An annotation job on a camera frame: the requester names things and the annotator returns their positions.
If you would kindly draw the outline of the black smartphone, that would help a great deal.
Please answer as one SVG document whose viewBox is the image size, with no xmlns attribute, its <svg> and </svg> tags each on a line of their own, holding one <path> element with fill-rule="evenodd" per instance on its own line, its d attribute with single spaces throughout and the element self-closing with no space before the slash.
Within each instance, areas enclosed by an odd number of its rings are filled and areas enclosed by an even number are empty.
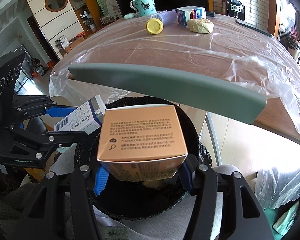
<svg viewBox="0 0 300 240">
<path fill-rule="evenodd" d="M 259 32 L 259 33 L 261 33 L 261 34 L 263 34 L 263 35 L 266 35 L 267 37 L 272 37 L 272 36 L 273 36 L 273 35 L 271 35 L 268 31 L 263 30 L 263 29 L 260 29 L 260 28 L 258 28 L 258 27 L 256 27 L 256 26 L 254 26 L 254 25 L 252 25 L 252 24 L 250 24 L 250 23 L 244 22 L 244 21 L 242 21 L 242 20 L 240 20 L 240 19 L 237 19 L 237 18 L 236 18 L 236 19 L 235 19 L 235 22 L 236 22 L 237 24 L 243 26 L 243 27 L 249 28 L 249 29 L 254 30 L 254 31 L 257 31 L 257 32 Z"/>
</svg>

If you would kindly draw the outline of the teal patterned mug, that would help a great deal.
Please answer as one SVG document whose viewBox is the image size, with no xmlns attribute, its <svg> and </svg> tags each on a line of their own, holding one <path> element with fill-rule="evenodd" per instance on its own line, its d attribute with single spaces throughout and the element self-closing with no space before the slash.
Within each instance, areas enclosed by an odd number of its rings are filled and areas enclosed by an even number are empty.
<svg viewBox="0 0 300 240">
<path fill-rule="evenodd" d="M 132 0 L 129 6 L 135 10 L 137 17 L 154 15 L 157 13 L 154 0 Z"/>
</svg>

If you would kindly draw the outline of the black coffee machine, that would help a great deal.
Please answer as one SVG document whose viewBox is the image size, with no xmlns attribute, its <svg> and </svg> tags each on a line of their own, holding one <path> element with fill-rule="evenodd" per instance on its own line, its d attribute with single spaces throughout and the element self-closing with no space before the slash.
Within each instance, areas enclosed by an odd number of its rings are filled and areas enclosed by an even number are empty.
<svg viewBox="0 0 300 240">
<path fill-rule="evenodd" d="M 245 21 L 245 6 L 237 0 L 225 0 L 225 14 Z"/>
</svg>

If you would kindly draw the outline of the grey-green chair backrest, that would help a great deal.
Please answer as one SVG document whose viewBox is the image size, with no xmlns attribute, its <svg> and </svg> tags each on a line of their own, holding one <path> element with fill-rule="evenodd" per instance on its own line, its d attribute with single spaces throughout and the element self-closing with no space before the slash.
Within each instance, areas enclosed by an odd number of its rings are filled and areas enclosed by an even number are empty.
<svg viewBox="0 0 300 240">
<path fill-rule="evenodd" d="M 191 72 L 135 64 L 71 64 L 75 80 L 155 96 L 252 124 L 266 97 L 234 83 Z"/>
</svg>

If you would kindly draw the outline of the round wooden wall mirror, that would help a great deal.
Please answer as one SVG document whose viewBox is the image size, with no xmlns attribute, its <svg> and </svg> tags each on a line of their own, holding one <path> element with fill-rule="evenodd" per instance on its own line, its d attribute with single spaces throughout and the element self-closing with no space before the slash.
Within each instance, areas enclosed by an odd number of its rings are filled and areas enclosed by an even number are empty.
<svg viewBox="0 0 300 240">
<path fill-rule="evenodd" d="M 50 12 L 59 12 L 67 6 L 68 0 L 45 0 L 45 7 Z"/>
</svg>

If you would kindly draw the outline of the orange cardboard box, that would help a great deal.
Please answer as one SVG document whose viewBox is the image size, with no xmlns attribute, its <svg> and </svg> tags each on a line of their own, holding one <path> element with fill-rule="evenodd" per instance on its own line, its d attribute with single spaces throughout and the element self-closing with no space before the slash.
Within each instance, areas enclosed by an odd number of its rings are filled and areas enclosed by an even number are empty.
<svg viewBox="0 0 300 240">
<path fill-rule="evenodd" d="M 187 155 L 173 105 L 139 105 L 106 110 L 96 158 L 116 179 L 170 179 Z"/>
</svg>

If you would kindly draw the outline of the white blue medicine box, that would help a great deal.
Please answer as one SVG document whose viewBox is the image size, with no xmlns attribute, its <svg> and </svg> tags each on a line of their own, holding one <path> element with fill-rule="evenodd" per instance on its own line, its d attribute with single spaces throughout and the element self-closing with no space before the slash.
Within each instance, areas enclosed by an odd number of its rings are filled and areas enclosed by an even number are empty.
<svg viewBox="0 0 300 240">
<path fill-rule="evenodd" d="M 100 95 L 96 95 L 55 124 L 54 131 L 91 134 L 102 126 L 106 109 Z"/>
</svg>

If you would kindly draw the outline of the yellow plastic cap bottle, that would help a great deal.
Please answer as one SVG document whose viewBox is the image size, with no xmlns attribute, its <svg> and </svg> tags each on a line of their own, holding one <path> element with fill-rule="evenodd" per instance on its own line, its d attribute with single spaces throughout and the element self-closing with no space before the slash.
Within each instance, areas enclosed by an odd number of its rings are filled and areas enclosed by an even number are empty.
<svg viewBox="0 0 300 240">
<path fill-rule="evenodd" d="M 145 27 L 150 34 L 157 35 L 163 31 L 164 25 L 161 20 L 157 18 L 151 18 L 146 22 Z"/>
</svg>

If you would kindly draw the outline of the small white oval case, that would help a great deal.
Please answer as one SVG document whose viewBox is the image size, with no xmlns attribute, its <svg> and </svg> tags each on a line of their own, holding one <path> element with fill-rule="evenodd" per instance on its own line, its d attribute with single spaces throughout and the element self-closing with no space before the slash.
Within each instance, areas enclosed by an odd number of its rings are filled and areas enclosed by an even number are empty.
<svg viewBox="0 0 300 240">
<path fill-rule="evenodd" d="M 131 13 L 126 14 L 123 18 L 125 20 L 128 20 L 128 19 L 134 18 L 135 16 L 136 16 L 136 13 L 131 12 Z"/>
</svg>

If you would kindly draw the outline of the small wooden side table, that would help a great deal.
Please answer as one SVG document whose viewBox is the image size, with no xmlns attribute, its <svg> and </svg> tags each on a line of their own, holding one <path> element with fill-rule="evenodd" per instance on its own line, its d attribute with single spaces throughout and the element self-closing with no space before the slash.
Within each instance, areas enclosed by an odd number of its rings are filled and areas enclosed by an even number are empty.
<svg viewBox="0 0 300 240">
<path fill-rule="evenodd" d="M 73 38 L 71 40 L 71 43 L 65 48 L 65 49 L 62 49 L 60 50 L 60 54 L 62 57 L 65 57 L 65 55 L 70 52 L 72 49 L 74 49 L 77 45 L 79 45 L 80 43 L 82 43 L 84 41 L 84 37 L 81 36 L 81 37 L 76 37 L 76 38 Z"/>
</svg>

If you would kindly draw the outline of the beige glove wad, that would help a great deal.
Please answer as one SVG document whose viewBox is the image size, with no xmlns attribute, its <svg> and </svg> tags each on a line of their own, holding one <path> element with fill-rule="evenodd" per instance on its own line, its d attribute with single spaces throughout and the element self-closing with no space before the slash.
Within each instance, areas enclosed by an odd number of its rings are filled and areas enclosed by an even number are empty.
<svg viewBox="0 0 300 240">
<path fill-rule="evenodd" d="M 188 21 L 190 31 L 194 33 L 210 34 L 213 32 L 213 22 L 206 18 L 191 19 Z"/>
</svg>

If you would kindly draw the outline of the white blue naproxen box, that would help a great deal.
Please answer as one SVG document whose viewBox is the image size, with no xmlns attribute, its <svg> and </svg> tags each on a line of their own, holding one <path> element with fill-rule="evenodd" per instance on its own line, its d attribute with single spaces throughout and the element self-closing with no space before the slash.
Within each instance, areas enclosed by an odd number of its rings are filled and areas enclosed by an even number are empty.
<svg viewBox="0 0 300 240">
<path fill-rule="evenodd" d="M 189 27 L 189 20 L 206 18 L 206 9 L 204 7 L 186 6 L 176 9 L 178 23 L 183 27 Z"/>
</svg>

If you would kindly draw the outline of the clear plastic bag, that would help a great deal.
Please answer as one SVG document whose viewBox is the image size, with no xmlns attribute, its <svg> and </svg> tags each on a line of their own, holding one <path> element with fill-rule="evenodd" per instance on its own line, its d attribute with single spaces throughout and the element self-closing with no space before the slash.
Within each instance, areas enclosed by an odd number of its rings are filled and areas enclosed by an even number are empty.
<svg viewBox="0 0 300 240">
<path fill-rule="evenodd" d="M 262 208 L 276 209 L 300 197 L 300 161 L 259 170 L 255 196 Z"/>
</svg>

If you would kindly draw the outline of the lavender blister pack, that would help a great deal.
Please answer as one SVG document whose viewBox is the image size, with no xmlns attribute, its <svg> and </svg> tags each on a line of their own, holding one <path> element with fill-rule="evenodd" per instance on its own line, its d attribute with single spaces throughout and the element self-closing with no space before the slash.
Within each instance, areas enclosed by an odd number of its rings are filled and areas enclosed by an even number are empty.
<svg viewBox="0 0 300 240">
<path fill-rule="evenodd" d="M 151 19 L 160 20 L 163 25 L 171 24 L 177 19 L 178 15 L 175 10 L 161 11 L 151 16 Z"/>
</svg>

